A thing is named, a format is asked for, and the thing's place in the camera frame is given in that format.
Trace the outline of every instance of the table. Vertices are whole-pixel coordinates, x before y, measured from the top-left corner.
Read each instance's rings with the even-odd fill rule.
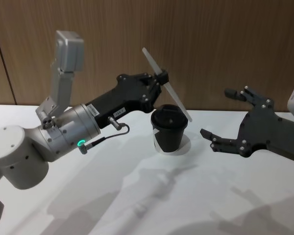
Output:
[[[0,127],[39,125],[35,109],[0,106]],[[236,138],[245,113],[190,111],[172,156],[154,148],[150,115],[128,114],[129,134],[50,163],[36,187],[2,178],[0,235],[294,235],[294,162],[265,150],[214,153],[199,134]]]

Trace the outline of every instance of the silver cylinder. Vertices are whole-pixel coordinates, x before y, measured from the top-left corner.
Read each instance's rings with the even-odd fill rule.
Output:
[[[49,169],[20,126],[0,129],[0,172],[18,189],[40,183]]]
[[[74,106],[54,119],[55,126],[26,130],[33,144],[47,162],[54,162],[77,148],[79,141],[91,140],[100,134],[95,118],[84,104]]]

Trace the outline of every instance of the green led light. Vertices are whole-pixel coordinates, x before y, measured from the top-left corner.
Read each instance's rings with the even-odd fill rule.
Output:
[[[81,140],[81,141],[79,141],[78,143],[77,143],[77,146],[82,146],[83,144],[85,143],[85,140]]]

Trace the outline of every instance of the silver bracket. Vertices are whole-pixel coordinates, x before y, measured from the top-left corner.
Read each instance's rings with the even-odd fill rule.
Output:
[[[44,129],[54,126],[53,117],[61,115],[70,104],[75,71],[82,71],[84,40],[69,31],[57,31],[55,35],[55,59],[51,64],[51,94],[36,109]]]

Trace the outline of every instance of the cable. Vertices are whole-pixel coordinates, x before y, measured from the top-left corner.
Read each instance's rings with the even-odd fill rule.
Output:
[[[109,139],[109,138],[112,138],[112,137],[116,137],[116,136],[122,136],[122,135],[126,135],[127,133],[129,133],[129,126],[125,123],[120,123],[120,126],[121,127],[127,127],[127,131],[126,132],[123,132],[123,133],[119,133],[119,134],[115,134],[115,135],[111,135],[111,136],[108,136],[108,137],[105,137],[106,139]]]
[[[100,138],[100,139],[98,139],[98,140],[96,140],[96,141],[91,142],[90,144],[88,144],[88,145],[87,145],[88,148],[89,148],[90,146],[91,146],[91,147],[94,147],[94,146],[96,146],[97,144],[99,144],[99,143],[105,141],[106,139],[109,139],[109,138],[112,138],[112,137],[117,137],[117,136],[126,135],[127,133],[129,133],[130,128],[129,128],[129,126],[128,126],[127,124],[125,124],[125,123],[120,123],[120,126],[121,126],[121,127],[127,127],[127,131],[126,131],[126,132],[123,132],[123,133],[119,133],[119,134],[111,135],[111,136],[108,136],[108,137],[102,137],[102,138]]]
[[[91,149],[92,147],[96,146],[97,144],[105,141],[106,139],[109,139],[109,138],[112,138],[112,137],[117,137],[117,136],[122,136],[122,135],[126,135],[127,133],[129,133],[129,126],[125,123],[120,123],[119,126],[121,127],[121,129],[123,127],[127,127],[127,131],[123,132],[123,133],[119,133],[119,134],[115,134],[115,135],[111,135],[111,136],[108,136],[108,137],[102,137],[94,142],[91,142],[89,143],[88,145],[78,145],[78,149],[80,150],[80,152],[82,154],[87,154],[88,150]]]

